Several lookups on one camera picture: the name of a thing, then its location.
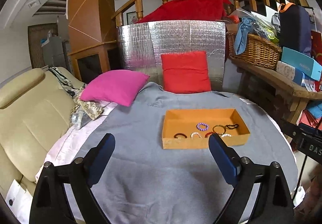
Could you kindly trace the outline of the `dark metal bangle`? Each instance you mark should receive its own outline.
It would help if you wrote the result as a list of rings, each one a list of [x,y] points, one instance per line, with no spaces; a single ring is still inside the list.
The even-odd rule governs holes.
[[[226,127],[224,125],[215,125],[213,126],[212,131],[221,136],[226,133]]]

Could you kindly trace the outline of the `maroon ring bangle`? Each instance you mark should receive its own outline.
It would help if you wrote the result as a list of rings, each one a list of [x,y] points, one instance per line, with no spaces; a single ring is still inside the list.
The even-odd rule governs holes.
[[[184,133],[176,133],[173,137],[174,138],[187,138],[187,136]]]

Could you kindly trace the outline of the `wooden shelf table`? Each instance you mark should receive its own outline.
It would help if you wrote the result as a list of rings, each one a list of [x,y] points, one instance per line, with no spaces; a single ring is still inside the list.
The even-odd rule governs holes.
[[[232,62],[243,72],[242,86],[247,84],[251,75],[254,75],[274,87],[282,97],[290,101],[290,105],[286,107],[286,116],[287,121],[293,124],[299,120],[309,101],[321,101],[321,92],[309,92],[274,70],[253,66],[240,60],[233,59]]]

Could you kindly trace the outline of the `pink bed sheet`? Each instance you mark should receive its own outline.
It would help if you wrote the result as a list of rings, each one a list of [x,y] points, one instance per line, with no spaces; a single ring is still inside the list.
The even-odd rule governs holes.
[[[69,164],[73,161],[89,135],[100,126],[111,111],[117,106],[115,102],[104,102],[103,114],[96,120],[91,120],[81,129],[72,126],[49,150],[44,162],[51,162],[54,166]]]

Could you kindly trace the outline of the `white patterned box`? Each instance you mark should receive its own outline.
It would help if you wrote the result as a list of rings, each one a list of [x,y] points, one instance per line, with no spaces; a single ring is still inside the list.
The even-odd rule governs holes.
[[[280,73],[284,77],[290,79],[299,86],[306,88],[309,92],[315,92],[314,80],[308,77],[305,73],[297,68],[284,63],[282,61],[277,62],[276,72]]]

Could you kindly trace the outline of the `blue cardboard box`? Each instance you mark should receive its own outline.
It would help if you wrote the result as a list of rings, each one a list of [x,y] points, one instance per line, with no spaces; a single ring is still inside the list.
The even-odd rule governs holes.
[[[283,47],[281,61],[302,71],[315,81],[319,81],[321,78],[321,65],[303,53]]]

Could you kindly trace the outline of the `patterned fabric bag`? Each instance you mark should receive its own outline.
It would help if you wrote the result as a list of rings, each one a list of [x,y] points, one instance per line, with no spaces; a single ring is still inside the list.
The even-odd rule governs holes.
[[[80,99],[75,99],[74,102],[75,106],[71,111],[70,123],[76,130],[96,120],[104,112],[104,108],[96,102],[81,101]]]

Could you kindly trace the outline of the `beige leather sofa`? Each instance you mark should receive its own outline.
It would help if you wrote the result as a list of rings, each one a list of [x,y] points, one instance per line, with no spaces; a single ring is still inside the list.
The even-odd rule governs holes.
[[[48,151],[70,128],[72,97],[50,71],[32,69],[1,88],[1,195],[14,180],[30,193]]]

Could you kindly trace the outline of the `wicker basket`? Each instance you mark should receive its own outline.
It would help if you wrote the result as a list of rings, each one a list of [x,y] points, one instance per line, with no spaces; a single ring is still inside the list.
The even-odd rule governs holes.
[[[234,50],[236,33],[226,32],[226,42],[229,47],[230,59],[240,60],[247,64],[275,70],[282,55],[282,49],[260,36],[248,34],[246,49],[241,55]]]

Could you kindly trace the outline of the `orange cardboard box tray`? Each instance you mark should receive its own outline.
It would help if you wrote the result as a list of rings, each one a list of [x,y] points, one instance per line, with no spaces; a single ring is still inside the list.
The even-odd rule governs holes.
[[[227,146],[244,145],[251,134],[234,108],[170,109],[164,117],[163,149],[206,149],[215,125],[226,127],[226,133],[219,137]],[[184,133],[187,138],[174,138],[176,133]]]

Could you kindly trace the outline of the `blue cloth in basket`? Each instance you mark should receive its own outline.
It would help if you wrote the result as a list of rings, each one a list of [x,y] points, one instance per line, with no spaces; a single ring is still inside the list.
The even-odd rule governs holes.
[[[237,56],[246,50],[248,34],[258,34],[255,30],[256,25],[257,21],[254,18],[246,17],[241,19],[234,42],[234,51]]]

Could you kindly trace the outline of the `magenta pillow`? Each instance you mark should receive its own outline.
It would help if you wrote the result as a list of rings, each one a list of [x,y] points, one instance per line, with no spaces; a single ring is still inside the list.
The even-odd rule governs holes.
[[[82,101],[107,101],[129,107],[149,76],[131,70],[111,70],[92,80],[80,95]]]

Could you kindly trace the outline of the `red pillow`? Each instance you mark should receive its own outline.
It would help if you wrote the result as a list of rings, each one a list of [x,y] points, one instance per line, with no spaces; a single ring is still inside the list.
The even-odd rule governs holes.
[[[205,51],[161,55],[163,88],[176,94],[211,91]]]

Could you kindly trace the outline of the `wooden cabinet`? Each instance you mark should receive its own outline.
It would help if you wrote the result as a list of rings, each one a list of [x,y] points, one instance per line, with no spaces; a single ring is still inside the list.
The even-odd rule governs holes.
[[[109,71],[116,45],[115,0],[67,0],[71,63],[83,82]]]

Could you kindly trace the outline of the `red blanket on railing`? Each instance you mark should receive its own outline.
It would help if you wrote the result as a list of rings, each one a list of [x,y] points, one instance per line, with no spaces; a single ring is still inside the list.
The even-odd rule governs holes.
[[[229,0],[172,0],[152,13],[143,17],[138,23],[172,20],[217,21],[226,16],[224,5]]]

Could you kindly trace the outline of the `silver foil insulation panel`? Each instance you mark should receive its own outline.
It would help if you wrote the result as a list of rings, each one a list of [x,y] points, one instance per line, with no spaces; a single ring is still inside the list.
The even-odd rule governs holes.
[[[225,24],[219,21],[155,21],[118,27],[123,66],[163,84],[162,54],[205,51],[213,90],[222,90]]]

